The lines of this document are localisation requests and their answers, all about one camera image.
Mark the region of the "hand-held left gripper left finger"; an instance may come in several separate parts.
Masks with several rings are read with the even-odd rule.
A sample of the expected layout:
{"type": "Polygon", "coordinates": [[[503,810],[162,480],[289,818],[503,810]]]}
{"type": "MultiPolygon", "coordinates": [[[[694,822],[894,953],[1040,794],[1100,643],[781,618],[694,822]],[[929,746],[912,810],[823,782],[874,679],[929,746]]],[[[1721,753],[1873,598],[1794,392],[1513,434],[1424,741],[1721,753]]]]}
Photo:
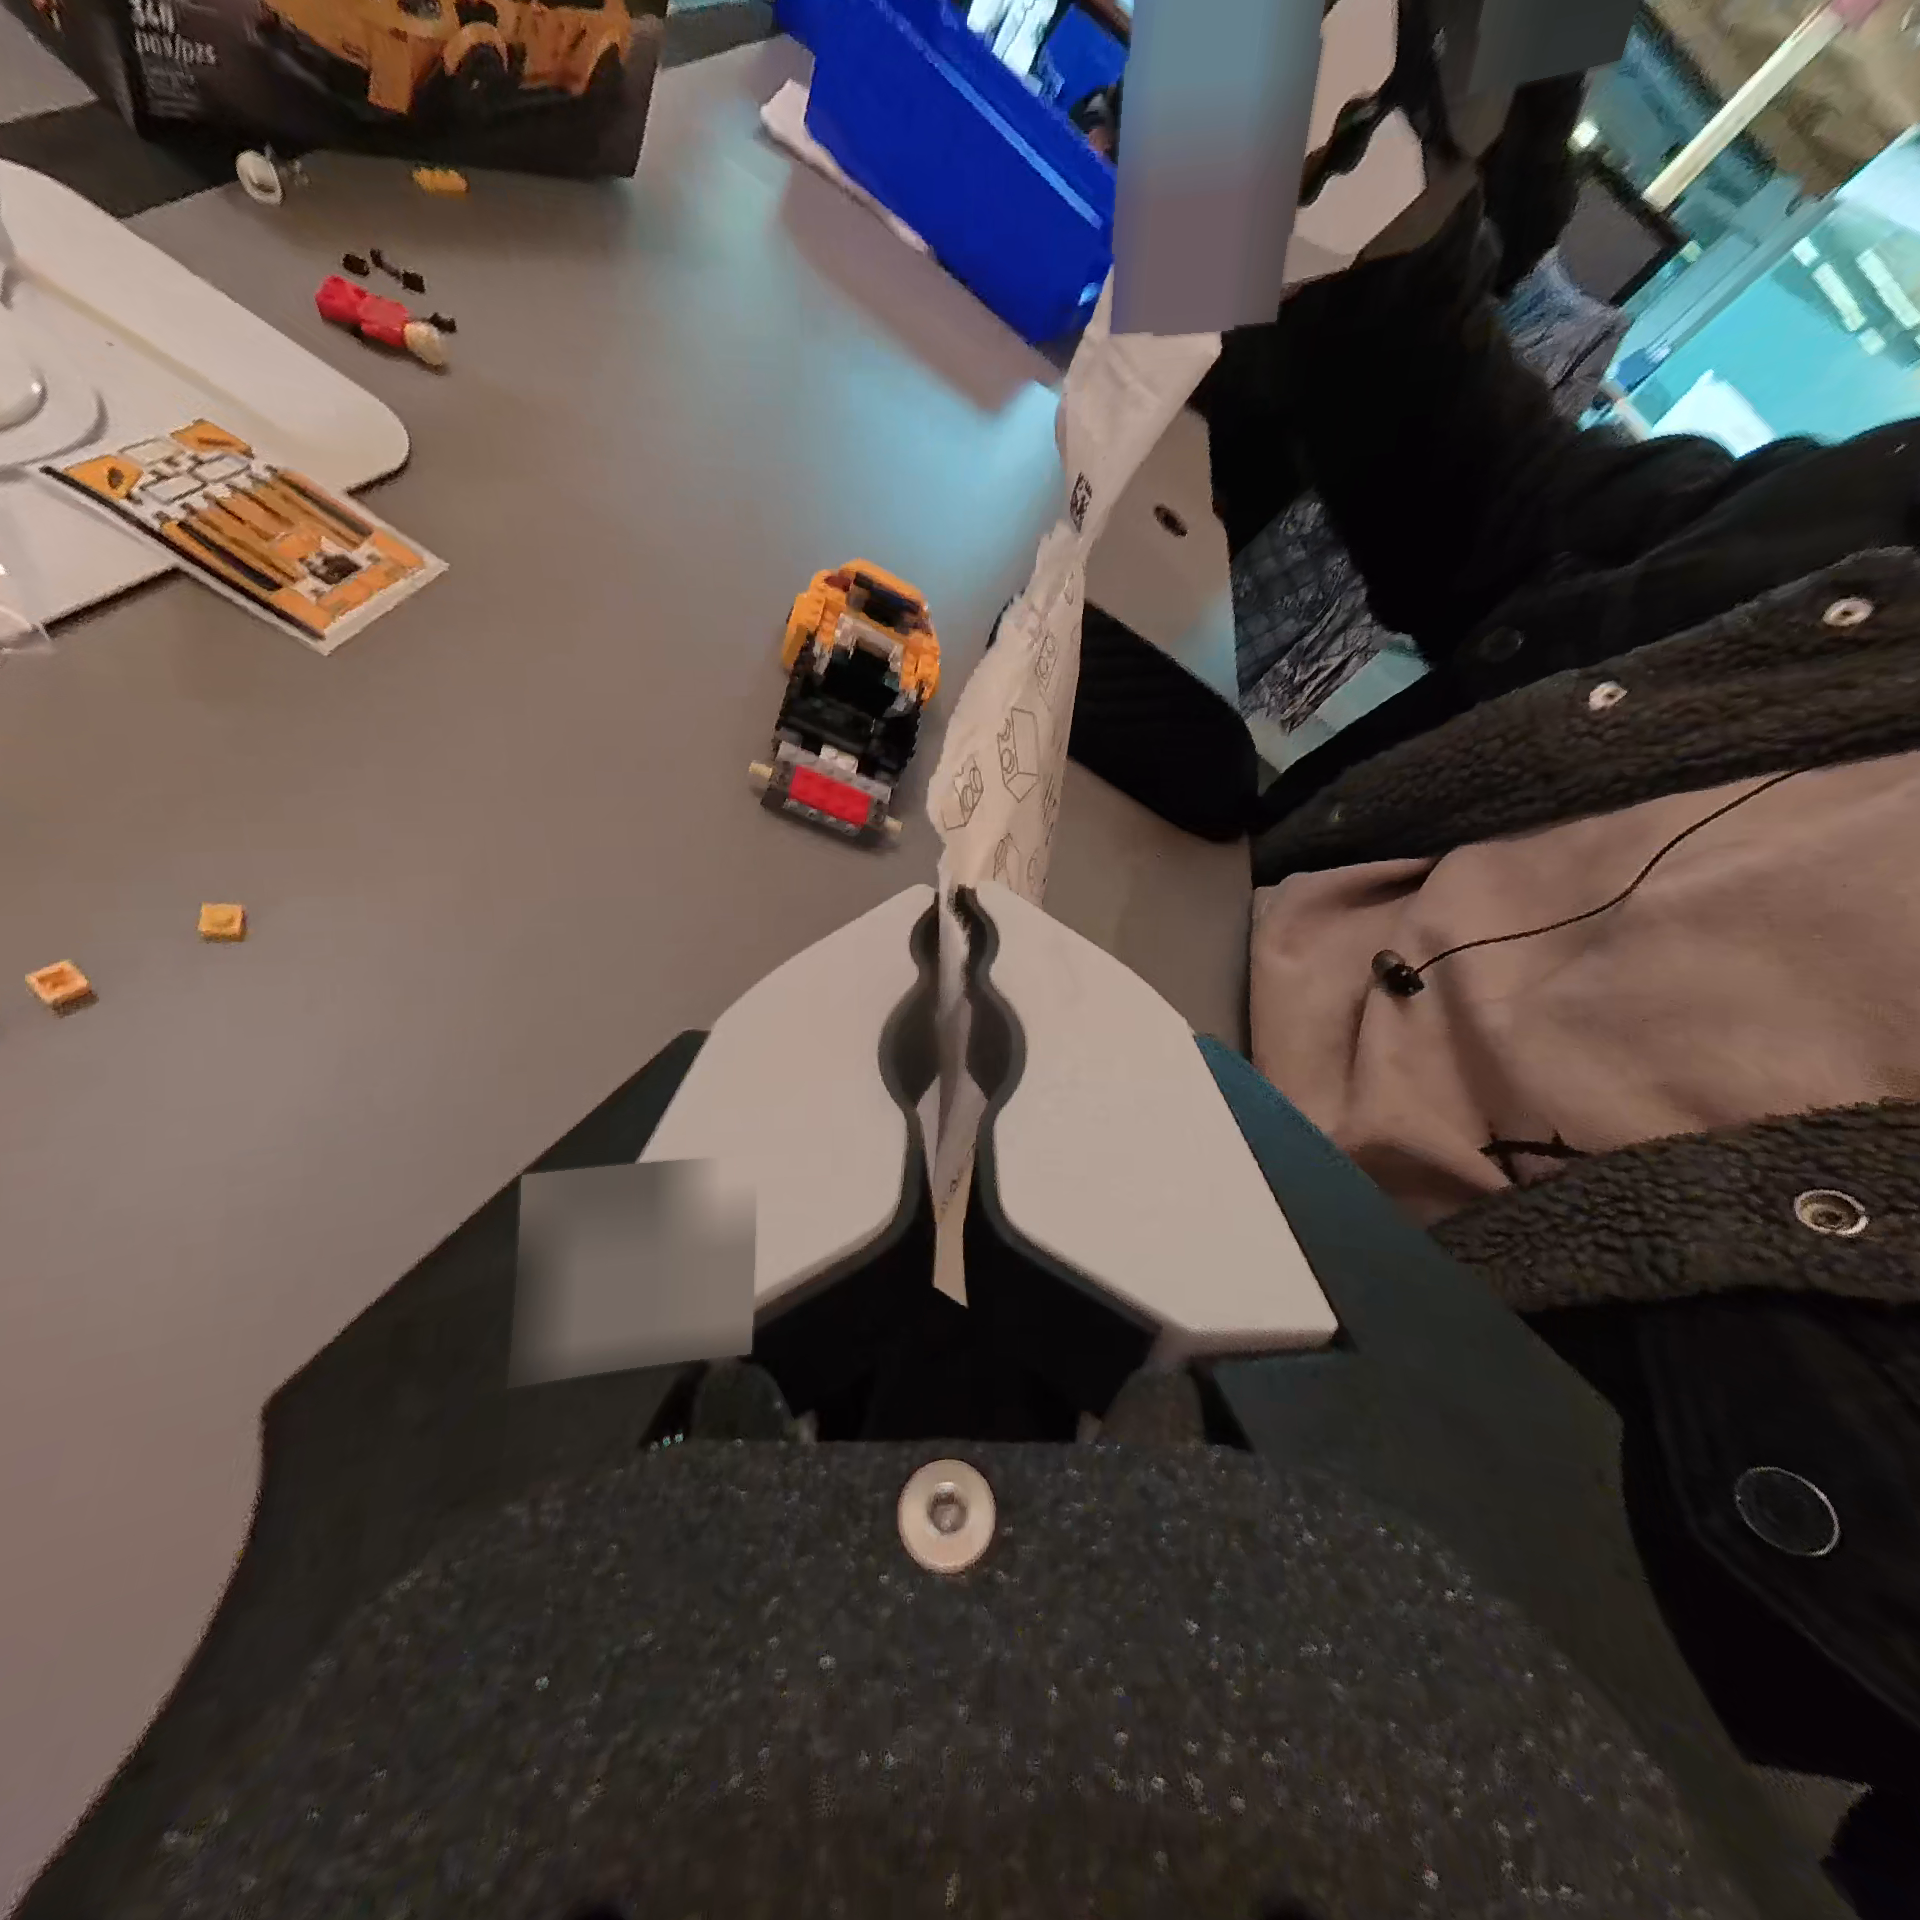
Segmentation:
{"type": "Polygon", "coordinates": [[[936,939],[936,897],[909,885],[781,963],[716,1021],[640,1152],[751,1202],[756,1329],[926,1211],[914,1023],[936,939]]]}

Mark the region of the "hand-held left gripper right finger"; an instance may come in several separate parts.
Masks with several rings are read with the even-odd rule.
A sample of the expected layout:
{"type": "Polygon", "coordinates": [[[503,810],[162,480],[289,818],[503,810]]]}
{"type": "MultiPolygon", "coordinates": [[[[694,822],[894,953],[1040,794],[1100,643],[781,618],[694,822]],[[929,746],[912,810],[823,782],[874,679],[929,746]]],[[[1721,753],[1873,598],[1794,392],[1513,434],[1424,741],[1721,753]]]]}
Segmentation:
{"type": "Polygon", "coordinates": [[[982,1096],[967,1309],[1026,1369],[1325,1350],[1334,1310],[1193,1027],[998,885],[953,913],[982,1096]]]}

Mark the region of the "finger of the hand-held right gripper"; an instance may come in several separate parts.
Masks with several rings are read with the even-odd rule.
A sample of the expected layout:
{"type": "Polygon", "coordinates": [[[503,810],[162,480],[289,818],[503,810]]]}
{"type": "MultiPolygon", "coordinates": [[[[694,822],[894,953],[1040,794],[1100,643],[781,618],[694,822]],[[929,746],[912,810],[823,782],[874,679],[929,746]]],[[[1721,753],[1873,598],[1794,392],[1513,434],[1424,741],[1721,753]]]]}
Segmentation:
{"type": "Polygon", "coordinates": [[[1458,205],[1472,173],[1472,110],[1445,94],[1425,107],[1317,89],[1287,235],[1287,289],[1303,291],[1416,249],[1458,205]]]}

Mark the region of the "orange and black lego car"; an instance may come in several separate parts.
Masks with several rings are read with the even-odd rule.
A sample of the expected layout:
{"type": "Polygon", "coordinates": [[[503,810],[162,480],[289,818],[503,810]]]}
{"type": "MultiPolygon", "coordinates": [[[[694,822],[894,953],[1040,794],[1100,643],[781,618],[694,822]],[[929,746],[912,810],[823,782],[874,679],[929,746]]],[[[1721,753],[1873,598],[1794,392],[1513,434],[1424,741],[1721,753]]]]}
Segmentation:
{"type": "Polygon", "coordinates": [[[824,568],[796,598],[780,659],[772,743],[749,768],[758,805],[856,848],[890,846],[941,679],[926,595],[871,561],[824,568]]]}

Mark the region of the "white paper parts bag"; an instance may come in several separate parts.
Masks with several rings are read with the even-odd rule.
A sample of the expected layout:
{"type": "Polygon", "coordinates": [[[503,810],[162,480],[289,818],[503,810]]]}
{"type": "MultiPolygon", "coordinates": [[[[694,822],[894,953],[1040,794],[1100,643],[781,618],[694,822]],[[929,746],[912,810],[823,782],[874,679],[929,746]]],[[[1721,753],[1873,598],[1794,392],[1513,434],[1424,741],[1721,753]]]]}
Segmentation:
{"type": "Polygon", "coordinates": [[[967,1304],[964,1224],[975,1127],[984,1113],[967,1069],[968,933],[961,889],[994,881],[1040,906],[1057,826],[1087,609],[1087,565],[1124,489],[1161,445],[1218,353],[1214,335],[1113,328],[1113,285],[1072,353],[1055,417],[1064,502],[1023,587],[957,693],[928,782],[938,842],[936,1130],[929,1166],[933,1283],[967,1304]]]}

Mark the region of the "orange lego sticker sheet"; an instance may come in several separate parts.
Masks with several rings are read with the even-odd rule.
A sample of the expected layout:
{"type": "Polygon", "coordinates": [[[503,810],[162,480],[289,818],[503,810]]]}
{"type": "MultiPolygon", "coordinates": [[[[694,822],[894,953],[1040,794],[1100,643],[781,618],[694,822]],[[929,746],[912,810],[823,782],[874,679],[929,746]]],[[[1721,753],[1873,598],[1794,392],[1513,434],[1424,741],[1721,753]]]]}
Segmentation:
{"type": "Polygon", "coordinates": [[[33,472],[314,656],[337,655],[448,570],[360,502],[206,418],[33,472]]]}

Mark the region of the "red lego minifigure parts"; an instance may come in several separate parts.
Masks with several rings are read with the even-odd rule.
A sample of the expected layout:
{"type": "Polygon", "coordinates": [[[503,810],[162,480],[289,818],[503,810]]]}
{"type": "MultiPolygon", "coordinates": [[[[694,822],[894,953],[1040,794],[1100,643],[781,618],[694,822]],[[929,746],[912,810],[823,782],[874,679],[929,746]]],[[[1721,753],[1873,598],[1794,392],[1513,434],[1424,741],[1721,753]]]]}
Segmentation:
{"type": "Polygon", "coordinates": [[[314,310],[327,325],[349,331],[366,345],[409,358],[432,371],[448,367],[440,325],[349,277],[325,277],[314,293],[314,310]]]}

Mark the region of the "lego set box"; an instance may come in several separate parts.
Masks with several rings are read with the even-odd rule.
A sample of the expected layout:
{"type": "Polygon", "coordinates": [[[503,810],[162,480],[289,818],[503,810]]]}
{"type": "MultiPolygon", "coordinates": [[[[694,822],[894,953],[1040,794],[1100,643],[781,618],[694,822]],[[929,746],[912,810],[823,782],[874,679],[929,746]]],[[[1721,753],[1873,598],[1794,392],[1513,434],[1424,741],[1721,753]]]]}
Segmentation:
{"type": "Polygon", "coordinates": [[[668,3],[12,3],[144,137],[631,176],[668,3]]]}

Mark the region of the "blue plastic bin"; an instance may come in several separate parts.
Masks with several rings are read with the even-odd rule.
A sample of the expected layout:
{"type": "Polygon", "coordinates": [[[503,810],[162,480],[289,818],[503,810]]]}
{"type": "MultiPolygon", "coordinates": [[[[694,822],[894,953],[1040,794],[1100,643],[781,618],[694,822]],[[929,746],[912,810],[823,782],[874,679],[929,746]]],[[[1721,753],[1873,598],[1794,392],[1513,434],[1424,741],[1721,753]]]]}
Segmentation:
{"type": "Polygon", "coordinates": [[[775,5],[812,55],[804,129],[996,320],[1081,331],[1113,266],[1114,162],[996,51],[1023,5],[775,5]]]}

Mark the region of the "person's dark sherpa jacket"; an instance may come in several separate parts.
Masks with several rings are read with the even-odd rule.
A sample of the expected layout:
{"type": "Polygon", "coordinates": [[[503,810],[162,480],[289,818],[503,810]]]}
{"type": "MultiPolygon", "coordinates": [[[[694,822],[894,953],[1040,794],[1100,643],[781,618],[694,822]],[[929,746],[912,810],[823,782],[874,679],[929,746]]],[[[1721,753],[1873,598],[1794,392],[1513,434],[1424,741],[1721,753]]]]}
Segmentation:
{"type": "MultiPolygon", "coordinates": [[[[1861,533],[1734,536],[1727,586],[1705,549],[1553,590],[1532,623],[1506,609],[1447,673],[1265,790],[1255,897],[1742,781],[1914,755],[1910,440],[1890,431],[1764,482],[1789,509],[1855,518],[1861,533]]],[[[1633,1144],[1433,1224],[1409,1216],[1520,1312],[1744,1291],[1914,1305],[1914,1103],[1633,1144]]]]}

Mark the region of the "white paper sheet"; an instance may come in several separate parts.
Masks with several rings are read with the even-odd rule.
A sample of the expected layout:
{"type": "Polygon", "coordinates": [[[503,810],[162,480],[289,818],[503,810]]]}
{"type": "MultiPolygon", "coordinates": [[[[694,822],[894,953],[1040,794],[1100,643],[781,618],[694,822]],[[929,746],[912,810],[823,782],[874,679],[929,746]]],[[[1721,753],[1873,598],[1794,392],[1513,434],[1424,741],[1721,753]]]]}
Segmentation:
{"type": "Polygon", "coordinates": [[[758,126],[775,142],[775,146],[780,146],[781,153],[786,153],[791,161],[801,162],[812,174],[826,181],[852,205],[868,210],[879,227],[885,227],[914,255],[933,259],[928,242],[922,242],[902,221],[897,221],[886,207],[881,207],[873,193],[852,181],[852,176],[841,168],[841,162],[834,155],[830,155],[826,149],[813,137],[807,123],[807,110],[808,85],[800,81],[786,81],[758,107],[758,126]]]}

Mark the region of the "person's dark denim jacket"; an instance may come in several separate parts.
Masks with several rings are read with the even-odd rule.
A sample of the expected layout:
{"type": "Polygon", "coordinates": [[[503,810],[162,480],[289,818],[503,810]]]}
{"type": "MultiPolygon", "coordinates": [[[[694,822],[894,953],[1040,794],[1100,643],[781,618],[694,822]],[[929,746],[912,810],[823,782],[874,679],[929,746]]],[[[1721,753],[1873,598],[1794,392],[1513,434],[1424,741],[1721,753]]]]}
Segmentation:
{"type": "Polygon", "coordinates": [[[1534,1312],[1623,1424],[1663,1621],[1745,1762],[1861,1790],[1824,1869],[1917,1915],[1914,1305],[1744,1291],[1534,1312]]]}

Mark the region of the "white rounded board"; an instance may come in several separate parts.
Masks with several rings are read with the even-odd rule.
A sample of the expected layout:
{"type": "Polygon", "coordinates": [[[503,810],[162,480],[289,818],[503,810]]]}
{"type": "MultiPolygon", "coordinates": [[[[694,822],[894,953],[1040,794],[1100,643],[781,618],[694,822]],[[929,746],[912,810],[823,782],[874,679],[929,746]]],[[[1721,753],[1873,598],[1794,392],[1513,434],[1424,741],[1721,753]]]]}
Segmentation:
{"type": "MultiPolygon", "coordinates": [[[[71,454],[206,418],[337,491],[407,464],[409,434],[383,401],[80,193],[12,161],[1,184],[15,306],[57,339],[104,403],[104,433],[71,454]]],[[[5,653],[170,568],[33,469],[1,469],[1,482],[5,653]]]]}

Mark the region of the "white book stand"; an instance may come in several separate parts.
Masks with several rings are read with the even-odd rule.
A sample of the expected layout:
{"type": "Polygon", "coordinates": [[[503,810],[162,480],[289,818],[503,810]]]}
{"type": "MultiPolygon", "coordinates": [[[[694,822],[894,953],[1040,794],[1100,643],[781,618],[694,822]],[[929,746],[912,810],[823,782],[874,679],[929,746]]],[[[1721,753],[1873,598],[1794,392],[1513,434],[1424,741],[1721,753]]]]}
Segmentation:
{"type": "Polygon", "coordinates": [[[57,339],[14,297],[15,246],[1,225],[1,469],[26,472],[93,445],[104,398],[57,339]]]}

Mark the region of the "black drawstring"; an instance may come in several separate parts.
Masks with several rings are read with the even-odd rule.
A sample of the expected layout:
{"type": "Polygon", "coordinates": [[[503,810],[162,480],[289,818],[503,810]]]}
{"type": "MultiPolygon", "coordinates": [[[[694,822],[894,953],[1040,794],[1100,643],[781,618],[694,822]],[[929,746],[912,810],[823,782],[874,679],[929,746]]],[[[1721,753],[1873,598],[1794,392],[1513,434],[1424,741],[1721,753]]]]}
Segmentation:
{"type": "Polygon", "coordinates": [[[1726,800],[1726,802],[1716,805],[1714,810],[1695,816],[1685,831],[1672,832],[1668,839],[1663,839],[1645,857],[1645,862],[1638,867],[1638,872],[1633,872],[1630,883],[1618,887],[1612,897],[1584,909],[1582,913],[1574,913],[1574,915],[1568,915],[1564,919],[1553,919],[1553,922],[1546,922],[1546,925],[1540,925],[1540,926],[1534,926],[1534,928],[1513,928],[1513,931],[1506,931],[1506,933],[1498,933],[1498,935],[1484,935],[1484,937],[1479,935],[1474,939],[1450,945],[1450,947],[1429,955],[1425,961],[1421,961],[1416,966],[1406,961],[1406,955],[1399,953],[1399,951],[1377,949],[1372,955],[1372,968],[1368,968],[1372,984],[1392,1000],[1400,1000],[1400,1001],[1415,1000],[1415,998],[1425,993],[1429,974],[1438,973],[1441,966],[1447,966],[1455,959],[1462,959],[1462,955],[1470,955],[1470,953],[1490,953],[1490,951],[1497,951],[1497,949],[1536,945],[1536,943],[1546,939],[1557,933],[1568,933],[1568,931],[1574,931],[1574,928],[1584,928],[1584,926],[1604,922],[1614,913],[1618,913],[1628,902],[1631,902],[1648,885],[1648,881],[1662,870],[1662,864],[1665,864],[1665,859],[1674,850],[1685,848],[1689,842],[1701,837],[1705,831],[1716,827],[1718,824],[1736,816],[1738,810],[1749,807],[1751,802],[1760,800],[1761,795],[1770,794],[1773,790],[1799,781],[1801,775],[1804,775],[1804,771],[1768,775],[1768,777],[1751,785],[1745,792],[1736,794],[1733,800],[1726,800]]]}

